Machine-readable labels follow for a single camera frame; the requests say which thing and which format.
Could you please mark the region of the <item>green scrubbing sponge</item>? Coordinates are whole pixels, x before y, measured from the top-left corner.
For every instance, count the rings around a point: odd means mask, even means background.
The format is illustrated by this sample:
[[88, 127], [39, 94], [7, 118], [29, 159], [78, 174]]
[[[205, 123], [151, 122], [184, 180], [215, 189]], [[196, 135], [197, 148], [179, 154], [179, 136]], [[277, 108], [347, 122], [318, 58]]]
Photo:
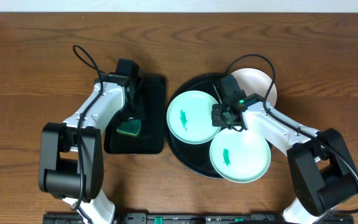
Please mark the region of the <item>green scrubbing sponge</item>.
[[135, 119], [122, 122], [116, 129], [117, 133], [128, 136], [138, 136], [141, 130], [141, 120]]

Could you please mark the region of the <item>white plate top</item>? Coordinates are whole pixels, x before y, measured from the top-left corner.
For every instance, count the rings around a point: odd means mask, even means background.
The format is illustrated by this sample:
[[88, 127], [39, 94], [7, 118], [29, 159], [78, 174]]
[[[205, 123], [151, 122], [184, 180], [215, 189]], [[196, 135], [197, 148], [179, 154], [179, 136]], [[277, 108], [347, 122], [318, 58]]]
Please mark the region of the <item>white plate top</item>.
[[230, 75], [244, 91], [246, 105], [249, 105], [251, 101], [263, 101], [272, 82], [265, 72], [256, 68], [241, 68], [231, 72]]

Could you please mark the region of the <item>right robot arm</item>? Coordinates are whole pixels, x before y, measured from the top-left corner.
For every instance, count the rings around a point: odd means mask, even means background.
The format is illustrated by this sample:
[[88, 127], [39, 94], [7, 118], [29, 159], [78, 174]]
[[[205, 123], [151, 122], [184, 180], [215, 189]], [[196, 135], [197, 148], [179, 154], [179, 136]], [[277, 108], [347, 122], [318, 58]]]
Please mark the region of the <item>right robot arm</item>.
[[252, 131], [286, 155], [296, 194], [282, 213], [287, 223], [321, 223], [358, 194], [358, 171], [337, 130], [304, 126], [237, 84], [218, 83], [214, 89], [220, 102], [212, 108], [213, 125]]

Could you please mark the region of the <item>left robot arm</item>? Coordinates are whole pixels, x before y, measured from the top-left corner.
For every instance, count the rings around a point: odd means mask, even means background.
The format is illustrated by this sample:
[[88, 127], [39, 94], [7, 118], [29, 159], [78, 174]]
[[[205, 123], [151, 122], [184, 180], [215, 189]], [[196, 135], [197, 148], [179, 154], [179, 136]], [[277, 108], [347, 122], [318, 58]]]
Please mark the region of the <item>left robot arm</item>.
[[134, 104], [137, 81], [137, 75], [102, 74], [74, 114], [42, 130], [39, 188], [68, 203], [88, 223], [114, 220], [115, 205], [101, 188], [101, 136], [115, 115]]

